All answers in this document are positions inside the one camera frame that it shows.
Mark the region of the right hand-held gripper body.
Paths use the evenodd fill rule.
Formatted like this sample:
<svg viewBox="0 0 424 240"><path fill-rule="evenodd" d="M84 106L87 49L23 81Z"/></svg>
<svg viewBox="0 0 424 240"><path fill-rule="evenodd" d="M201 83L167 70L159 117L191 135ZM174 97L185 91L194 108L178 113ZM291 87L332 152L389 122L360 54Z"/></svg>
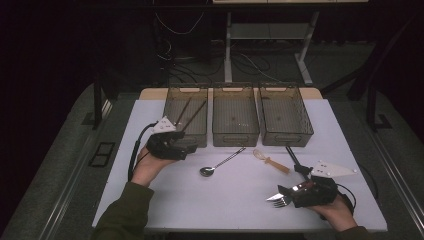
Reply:
<svg viewBox="0 0 424 240"><path fill-rule="evenodd" d="M351 202L345 194L338 190L335 178L355 175L357 173L356 169L323 161L319 161L311 168L310 174L303 177L305 178L304 182L313 183L313 187L304 191L298 201L293 201L296 208L327 205L332 203L337 195L342 196L349 209L355 207L356 202Z"/></svg>

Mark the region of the black stand post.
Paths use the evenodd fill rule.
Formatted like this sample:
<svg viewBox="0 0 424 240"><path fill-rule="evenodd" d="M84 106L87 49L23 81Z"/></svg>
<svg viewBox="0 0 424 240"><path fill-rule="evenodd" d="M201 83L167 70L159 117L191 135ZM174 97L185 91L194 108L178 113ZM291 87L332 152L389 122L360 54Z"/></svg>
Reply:
<svg viewBox="0 0 424 240"><path fill-rule="evenodd" d="M103 119L103 105L107 100L115 100L119 94L119 85L110 76L96 72L93 76L94 123L97 129Z"/></svg>

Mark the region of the white table cover board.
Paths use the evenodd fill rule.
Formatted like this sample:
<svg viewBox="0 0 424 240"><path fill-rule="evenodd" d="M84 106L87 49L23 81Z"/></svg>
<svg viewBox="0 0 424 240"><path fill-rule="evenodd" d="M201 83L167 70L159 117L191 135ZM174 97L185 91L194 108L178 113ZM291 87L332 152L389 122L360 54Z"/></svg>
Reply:
<svg viewBox="0 0 424 240"><path fill-rule="evenodd" d="M387 228L374 197L359 171L347 141L326 100L305 103L314 134L303 148L292 151L305 166L319 161L356 169L355 175L337 178L344 191L352 191L356 202L354 217L372 232ZM160 172L152 182L155 194L149 208L147 230L152 232L317 232L328 223L305 208L288 205L275 208L267 198L277 186L292 187L302 182L300 174L284 174L255 158L246 149L217 168L210 177L199 170L213 167L238 147L207 145ZM273 160L289 166L293 160L282 147L262 146Z"/></svg>

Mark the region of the black stand with diagonal brace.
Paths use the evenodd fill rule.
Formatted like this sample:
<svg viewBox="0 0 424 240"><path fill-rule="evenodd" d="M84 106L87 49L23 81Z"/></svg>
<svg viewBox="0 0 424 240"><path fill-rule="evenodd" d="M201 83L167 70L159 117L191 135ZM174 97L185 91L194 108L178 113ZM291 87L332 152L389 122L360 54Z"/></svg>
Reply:
<svg viewBox="0 0 424 240"><path fill-rule="evenodd" d="M350 83L347 97L367 97L366 122L373 130L388 123L376 113L377 94L394 104L412 129L424 134L424 10L384 14L375 28L375 47L358 69L321 89L326 95Z"/></svg>

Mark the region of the metal spoon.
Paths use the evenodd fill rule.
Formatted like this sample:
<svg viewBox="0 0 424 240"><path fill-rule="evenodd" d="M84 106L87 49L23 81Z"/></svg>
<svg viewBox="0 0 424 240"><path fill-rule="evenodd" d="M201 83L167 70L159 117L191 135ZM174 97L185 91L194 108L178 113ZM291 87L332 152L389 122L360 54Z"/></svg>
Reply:
<svg viewBox="0 0 424 240"><path fill-rule="evenodd" d="M237 150L236 152L232 153L230 156L228 156L227 158L225 158L224 160L222 160L221 162L219 162L215 166L201 168L199 170L200 175L203 176L203 177L210 177L210 176L212 176L217 168L219 168L220 166L222 166L226 162L230 161L231 159L235 158L237 155L239 155L240 153L242 153L245 150L246 150L245 147L241 147L239 150Z"/></svg>

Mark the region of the brown translucent plastic bin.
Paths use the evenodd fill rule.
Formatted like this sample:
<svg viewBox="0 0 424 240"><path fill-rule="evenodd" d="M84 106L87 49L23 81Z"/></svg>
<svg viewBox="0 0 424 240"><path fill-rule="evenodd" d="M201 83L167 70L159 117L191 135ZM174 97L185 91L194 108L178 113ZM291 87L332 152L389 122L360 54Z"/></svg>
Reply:
<svg viewBox="0 0 424 240"><path fill-rule="evenodd" d="M190 126L185 130L183 139L177 140L177 146L197 145L199 148L207 146L207 119L208 119L208 85L204 83L172 83L168 87L163 115L174 125L187 99L192 100L186 109L181 122L177 127L178 131L187 123L197 108L207 101Z"/></svg>
<svg viewBox="0 0 424 240"><path fill-rule="evenodd" d="M215 147L255 147L259 137L254 88L251 83L213 85L212 134Z"/></svg>
<svg viewBox="0 0 424 240"><path fill-rule="evenodd" d="M296 83L261 82L258 88L262 144L305 147L314 134Z"/></svg>

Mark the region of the person's right hand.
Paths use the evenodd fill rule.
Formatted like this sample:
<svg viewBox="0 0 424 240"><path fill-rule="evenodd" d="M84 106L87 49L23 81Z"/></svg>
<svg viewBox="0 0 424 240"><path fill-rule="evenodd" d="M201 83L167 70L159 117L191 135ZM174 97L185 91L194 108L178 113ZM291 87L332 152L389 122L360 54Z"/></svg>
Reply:
<svg viewBox="0 0 424 240"><path fill-rule="evenodd" d="M332 203L311 206L310 210L322 215L337 232L358 226L344 199L340 195Z"/></svg>

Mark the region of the brown chopstick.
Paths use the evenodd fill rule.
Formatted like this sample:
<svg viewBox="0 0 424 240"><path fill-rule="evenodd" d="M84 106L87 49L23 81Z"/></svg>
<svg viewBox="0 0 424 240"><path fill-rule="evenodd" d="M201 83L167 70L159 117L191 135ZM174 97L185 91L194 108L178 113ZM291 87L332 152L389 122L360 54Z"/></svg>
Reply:
<svg viewBox="0 0 424 240"><path fill-rule="evenodd" d="M186 103L185 103L185 105L184 105L184 107L183 107L182 111L180 112L180 114L179 114L179 116L178 116L177 120L175 121L175 126L178 126L178 125L180 124L181 119L182 119L182 117L184 116L184 113L185 113L186 109L188 108L188 106L189 106L189 104L190 104L191 100L192 100L192 97L189 97L189 98L187 99L187 101L186 101Z"/></svg>
<svg viewBox="0 0 424 240"><path fill-rule="evenodd" d="M185 132L185 130L190 126L190 124L192 123L192 121L196 118L196 116L198 115L198 113L202 110L203 106L207 103L207 101L203 101L203 103L197 108L197 110L194 112L194 114L188 119L187 123L185 124L185 126L182 128L182 132Z"/></svg>

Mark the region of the white metal stand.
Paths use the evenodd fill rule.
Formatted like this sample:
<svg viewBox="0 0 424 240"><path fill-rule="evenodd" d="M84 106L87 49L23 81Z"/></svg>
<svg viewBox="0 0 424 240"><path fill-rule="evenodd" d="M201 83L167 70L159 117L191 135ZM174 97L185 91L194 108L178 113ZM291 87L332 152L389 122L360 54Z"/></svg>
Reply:
<svg viewBox="0 0 424 240"><path fill-rule="evenodd" d="M231 82L231 42L233 40L301 40L302 48L294 54L298 70L305 85L313 84L305 57L319 18L319 12L313 12L308 22L301 23L236 23L232 13L226 17L224 79Z"/></svg>

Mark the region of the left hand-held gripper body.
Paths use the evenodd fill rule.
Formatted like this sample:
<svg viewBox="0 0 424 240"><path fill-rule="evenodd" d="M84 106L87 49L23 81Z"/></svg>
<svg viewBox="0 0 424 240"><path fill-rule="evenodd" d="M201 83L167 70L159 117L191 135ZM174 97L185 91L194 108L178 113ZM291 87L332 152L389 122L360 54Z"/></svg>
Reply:
<svg viewBox="0 0 424 240"><path fill-rule="evenodd" d="M186 147L176 146L180 139L172 139L172 132L179 132L177 127L166 117L162 117L154 126L146 148L155 157L169 160L184 160Z"/></svg>

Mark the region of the clear spoon with wooden handle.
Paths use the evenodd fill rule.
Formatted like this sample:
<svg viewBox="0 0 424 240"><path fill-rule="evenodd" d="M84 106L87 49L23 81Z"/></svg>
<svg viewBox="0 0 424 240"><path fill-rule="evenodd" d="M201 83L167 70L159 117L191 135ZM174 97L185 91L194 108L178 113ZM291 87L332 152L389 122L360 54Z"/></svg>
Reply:
<svg viewBox="0 0 424 240"><path fill-rule="evenodd" d="M279 171L285 173L285 174L289 174L290 173L290 169L278 162L273 161L270 157L264 155L260 150L258 149L254 149L253 150L253 155L259 159L262 160L265 164L269 164L271 166L273 166L274 168L278 169Z"/></svg>

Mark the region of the fork with brown handle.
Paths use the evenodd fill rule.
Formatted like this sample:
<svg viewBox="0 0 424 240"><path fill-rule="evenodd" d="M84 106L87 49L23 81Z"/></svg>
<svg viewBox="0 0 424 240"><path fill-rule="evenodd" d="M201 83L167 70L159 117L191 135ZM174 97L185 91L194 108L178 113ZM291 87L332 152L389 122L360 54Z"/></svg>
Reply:
<svg viewBox="0 0 424 240"><path fill-rule="evenodd" d="M288 206L291 202L292 200L289 197L282 197L280 199L275 200L273 202L273 206L275 208L282 208L282 207Z"/></svg>

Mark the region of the metal floor rail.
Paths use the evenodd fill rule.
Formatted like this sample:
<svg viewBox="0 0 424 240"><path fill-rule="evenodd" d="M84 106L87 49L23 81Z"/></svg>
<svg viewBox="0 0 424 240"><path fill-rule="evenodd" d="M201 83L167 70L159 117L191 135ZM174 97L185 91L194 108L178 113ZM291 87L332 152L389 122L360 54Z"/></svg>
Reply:
<svg viewBox="0 0 424 240"><path fill-rule="evenodd" d="M424 239L424 145L409 129L366 128L366 139L362 164L389 229Z"/></svg>
<svg viewBox="0 0 424 240"><path fill-rule="evenodd" d="M81 173L88 164L90 151L94 148L95 142L97 141L103 126L104 124L100 122L95 130L91 130L84 141L84 145L80 148L80 153L71 174L62 188L58 200L55 202L54 208L50 213L38 240L54 240L56 232L66 214L69 203L76 191L76 186L78 185Z"/></svg>

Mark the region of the person's left hand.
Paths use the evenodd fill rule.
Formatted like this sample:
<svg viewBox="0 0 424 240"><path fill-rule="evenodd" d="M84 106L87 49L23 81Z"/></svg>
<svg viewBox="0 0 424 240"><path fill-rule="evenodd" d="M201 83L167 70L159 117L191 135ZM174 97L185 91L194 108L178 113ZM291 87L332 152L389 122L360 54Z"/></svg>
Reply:
<svg viewBox="0 0 424 240"><path fill-rule="evenodd" d="M173 163L175 160L157 158L143 147L137 156L137 164L133 170L131 182L148 187L162 169Z"/></svg>

